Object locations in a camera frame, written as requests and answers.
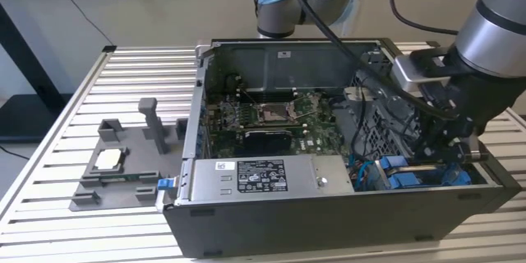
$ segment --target open computer tower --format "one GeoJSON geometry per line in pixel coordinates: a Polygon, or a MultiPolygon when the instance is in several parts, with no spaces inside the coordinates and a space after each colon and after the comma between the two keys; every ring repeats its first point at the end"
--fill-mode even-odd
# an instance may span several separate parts
{"type": "MultiPolygon", "coordinates": [[[[391,76],[400,52],[388,39],[344,44],[391,76]]],[[[390,184],[398,172],[379,160],[411,160],[415,110],[328,41],[213,40],[199,61],[179,189],[164,206],[187,257],[439,240],[519,191],[491,156],[414,173],[419,186],[390,184]],[[352,151],[372,161],[363,184],[352,151]]]]}

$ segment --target screw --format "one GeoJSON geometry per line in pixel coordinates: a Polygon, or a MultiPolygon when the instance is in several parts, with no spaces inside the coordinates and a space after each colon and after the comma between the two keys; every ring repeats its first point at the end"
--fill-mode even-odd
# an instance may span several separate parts
{"type": "Polygon", "coordinates": [[[316,178],[317,186],[323,187],[327,184],[327,179],[323,177],[316,178]]]}

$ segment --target robotic arm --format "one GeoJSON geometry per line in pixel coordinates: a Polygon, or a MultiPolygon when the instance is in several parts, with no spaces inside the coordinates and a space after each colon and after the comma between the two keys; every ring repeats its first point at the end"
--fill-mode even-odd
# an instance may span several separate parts
{"type": "MultiPolygon", "coordinates": [[[[448,48],[396,58],[395,71],[415,70],[422,75],[418,88],[427,102],[442,102],[458,114],[454,121],[420,117],[416,157],[460,162],[484,157],[475,137],[526,90],[523,3],[526,0],[478,0],[448,48]]],[[[398,79],[402,85],[407,83],[400,76],[398,79]]]]}
{"type": "MultiPolygon", "coordinates": [[[[319,19],[331,24],[348,0],[305,2],[319,19]]],[[[415,116],[422,127],[412,147],[415,158],[466,162],[484,157],[476,137],[526,90],[524,3],[478,0],[450,47],[396,57],[391,75],[396,87],[456,115],[454,120],[424,112],[415,116]]],[[[257,31],[267,37],[287,37],[295,25],[312,23],[297,0],[257,0],[257,8],[257,31]]]]}

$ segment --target slotted table surface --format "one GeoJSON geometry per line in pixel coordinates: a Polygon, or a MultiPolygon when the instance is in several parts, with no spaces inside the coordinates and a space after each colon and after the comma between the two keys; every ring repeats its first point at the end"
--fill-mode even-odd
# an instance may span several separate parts
{"type": "MultiPolygon", "coordinates": [[[[396,46],[404,53],[428,47],[396,46]]],[[[68,206],[101,119],[145,126],[136,110],[145,96],[157,98],[165,124],[188,117],[195,55],[193,47],[117,47],[103,53],[0,202],[0,262],[189,262],[155,207],[70,212],[68,206]]],[[[526,187],[526,123],[511,110],[488,123],[482,141],[526,187]]],[[[495,213],[468,218],[439,242],[213,261],[526,262],[526,192],[495,213]]]]}

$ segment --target power supply label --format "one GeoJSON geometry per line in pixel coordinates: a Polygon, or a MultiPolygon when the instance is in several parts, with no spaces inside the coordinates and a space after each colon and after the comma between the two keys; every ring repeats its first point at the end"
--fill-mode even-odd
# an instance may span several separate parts
{"type": "Polygon", "coordinates": [[[283,160],[237,161],[237,191],[288,191],[283,160]]]}

